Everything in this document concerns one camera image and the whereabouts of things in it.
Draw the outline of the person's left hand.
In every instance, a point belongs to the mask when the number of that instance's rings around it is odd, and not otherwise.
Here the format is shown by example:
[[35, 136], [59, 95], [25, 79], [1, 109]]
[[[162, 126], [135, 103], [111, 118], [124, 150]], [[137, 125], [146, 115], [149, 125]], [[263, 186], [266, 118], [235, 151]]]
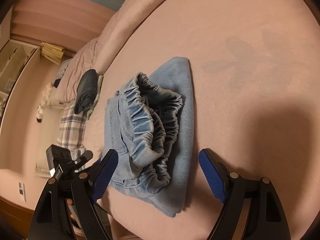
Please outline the person's left hand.
[[78, 217], [77, 217], [75, 209], [74, 209], [73, 201], [71, 199], [67, 198], [66, 202], [67, 202], [67, 205], [69, 208], [69, 216], [71, 218], [73, 225], [80, 229], [81, 226], [78, 223]]

